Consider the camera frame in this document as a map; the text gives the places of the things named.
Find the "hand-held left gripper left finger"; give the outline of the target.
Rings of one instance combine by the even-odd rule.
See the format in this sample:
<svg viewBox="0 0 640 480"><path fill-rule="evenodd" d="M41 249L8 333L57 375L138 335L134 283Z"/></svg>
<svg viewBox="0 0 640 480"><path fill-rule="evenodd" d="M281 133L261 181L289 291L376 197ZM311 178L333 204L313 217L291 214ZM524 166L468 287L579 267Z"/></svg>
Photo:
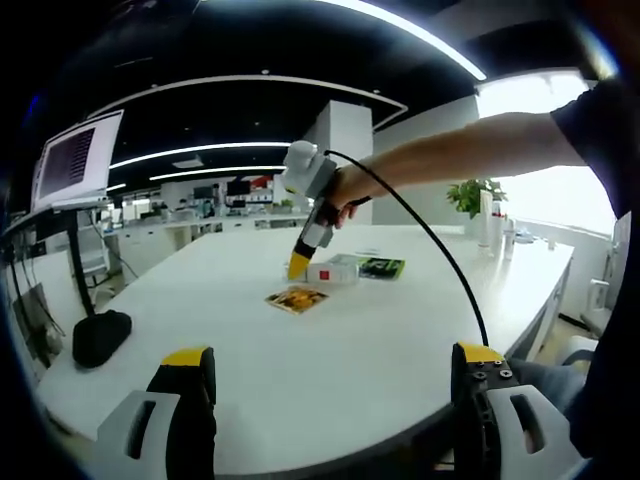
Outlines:
<svg viewBox="0 0 640 480"><path fill-rule="evenodd" d="M102 422L96 479L213 479L217 424L214 350L165 357L144 391L131 392Z"/></svg>

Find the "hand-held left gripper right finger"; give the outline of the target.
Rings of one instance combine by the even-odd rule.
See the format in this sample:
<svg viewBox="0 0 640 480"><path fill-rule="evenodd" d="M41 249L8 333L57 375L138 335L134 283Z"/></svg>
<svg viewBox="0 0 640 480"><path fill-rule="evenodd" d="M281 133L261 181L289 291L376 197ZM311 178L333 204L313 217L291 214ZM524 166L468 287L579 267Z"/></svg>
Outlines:
<svg viewBox="0 0 640 480"><path fill-rule="evenodd" d="M573 479L585 467L566 418L496 351L454 344L450 385L458 479Z"/></svg>

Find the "person's right hand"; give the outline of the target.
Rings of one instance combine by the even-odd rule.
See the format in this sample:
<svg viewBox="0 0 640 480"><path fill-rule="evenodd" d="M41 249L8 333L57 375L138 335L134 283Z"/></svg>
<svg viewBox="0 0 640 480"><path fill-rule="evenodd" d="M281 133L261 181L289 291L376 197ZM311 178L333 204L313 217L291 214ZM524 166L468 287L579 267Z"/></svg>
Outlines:
<svg viewBox="0 0 640 480"><path fill-rule="evenodd" d="M339 168L327 197L328 203L338 211L335 227L340 229L347 220L353 219L358 210L354 202L372 197L375 190L369 176L358 167L349 165Z"/></svg>

